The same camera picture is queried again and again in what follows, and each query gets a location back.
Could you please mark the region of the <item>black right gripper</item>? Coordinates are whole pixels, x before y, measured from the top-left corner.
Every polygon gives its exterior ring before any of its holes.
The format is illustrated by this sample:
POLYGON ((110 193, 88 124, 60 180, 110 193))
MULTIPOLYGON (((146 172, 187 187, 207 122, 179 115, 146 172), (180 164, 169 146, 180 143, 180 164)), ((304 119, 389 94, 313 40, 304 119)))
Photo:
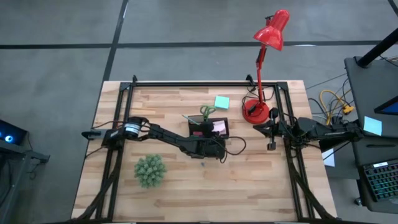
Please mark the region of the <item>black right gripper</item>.
POLYGON ((276 142, 275 137, 283 137, 283 135, 288 134, 288 129, 285 127, 285 123, 283 121, 276 121, 279 116, 279 110, 277 108, 272 108, 269 111, 269 120, 262 124, 256 124, 253 128, 256 131, 259 131, 265 137, 270 137, 270 141, 267 145, 267 149, 269 151, 276 150, 276 142))

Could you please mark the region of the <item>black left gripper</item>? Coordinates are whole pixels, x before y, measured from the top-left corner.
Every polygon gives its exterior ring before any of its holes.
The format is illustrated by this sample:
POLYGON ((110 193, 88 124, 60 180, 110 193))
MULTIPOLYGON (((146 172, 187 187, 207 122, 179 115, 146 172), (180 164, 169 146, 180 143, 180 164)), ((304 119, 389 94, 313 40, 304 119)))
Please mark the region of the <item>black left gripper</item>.
POLYGON ((225 156, 225 140, 223 139, 224 128, 219 130, 211 121, 204 121, 198 127, 199 138, 197 153, 202 157, 213 157, 223 159, 225 156))

